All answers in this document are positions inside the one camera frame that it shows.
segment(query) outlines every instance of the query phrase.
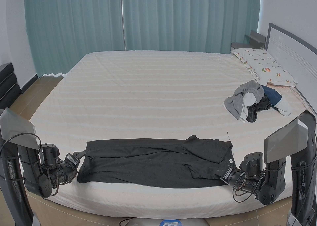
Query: mattress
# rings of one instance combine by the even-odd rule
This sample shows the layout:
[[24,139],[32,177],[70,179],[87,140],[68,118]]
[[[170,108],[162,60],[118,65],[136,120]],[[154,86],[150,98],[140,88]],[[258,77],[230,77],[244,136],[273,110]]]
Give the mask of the mattress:
[[[264,139],[302,113],[307,105],[295,89],[275,87],[293,112],[270,109],[256,122],[236,120],[223,106],[242,83],[253,79],[233,55],[179,51],[111,51],[87,54],[42,102],[31,122],[42,142],[67,153],[104,139],[162,138],[231,140],[239,165],[251,152],[263,152]],[[290,158],[286,188],[292,195]],[[229,186],[169,189],[138,184],[89,182],[60,186],[49,200],[105,216],[206,218],[262,207],[251,197],[232,199]]]

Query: white bed sheet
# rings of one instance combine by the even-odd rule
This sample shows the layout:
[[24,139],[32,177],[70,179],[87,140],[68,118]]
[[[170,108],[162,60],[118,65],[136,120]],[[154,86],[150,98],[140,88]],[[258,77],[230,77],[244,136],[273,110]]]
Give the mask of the white bed sheet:
[[[242,83],[253,79],[233,55],[178,51],[112,51],[87,54],[61,80],[31,119],[42,142],[58,146],[61,158],[82,151],[86,141],[123,138],[230,140],[236,165],[263,140],[305,109],[291,88],[277,90],[293,112],[270,109],[256,122],[236,120],[223,106]],[[286,188],[292,195],[290,158]],[[251,197],[238,204],[229,186],[168,189],[138,184],[89,182],[60,186],[50,200],[105,216],[206,218],[262,207]]]

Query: blue sticker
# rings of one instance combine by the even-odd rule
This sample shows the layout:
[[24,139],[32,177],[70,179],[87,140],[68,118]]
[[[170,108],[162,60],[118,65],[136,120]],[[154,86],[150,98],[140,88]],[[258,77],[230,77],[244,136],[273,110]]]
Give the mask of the blue sticker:
[[179,220],[164,220],[159,226],[183,226]]

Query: wall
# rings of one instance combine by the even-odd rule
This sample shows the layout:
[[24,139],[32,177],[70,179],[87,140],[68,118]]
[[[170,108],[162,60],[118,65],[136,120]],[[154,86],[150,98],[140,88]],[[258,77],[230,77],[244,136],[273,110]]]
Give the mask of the wall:
[[317,47],[317,0],[261,0],[258,32],[273,23]]
[[22,88],[35,74],[26,34],[24,0],[0,0],[0,64],[12,62]]

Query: floral pillowcase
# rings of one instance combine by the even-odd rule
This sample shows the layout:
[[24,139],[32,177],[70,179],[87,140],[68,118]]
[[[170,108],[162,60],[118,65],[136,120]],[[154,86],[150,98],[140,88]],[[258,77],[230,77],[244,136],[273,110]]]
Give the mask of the floral pillowcase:
[[265,49],[238,48],[235,54],[261,85],[285,85],[295,87],[295,79],[283,69]]

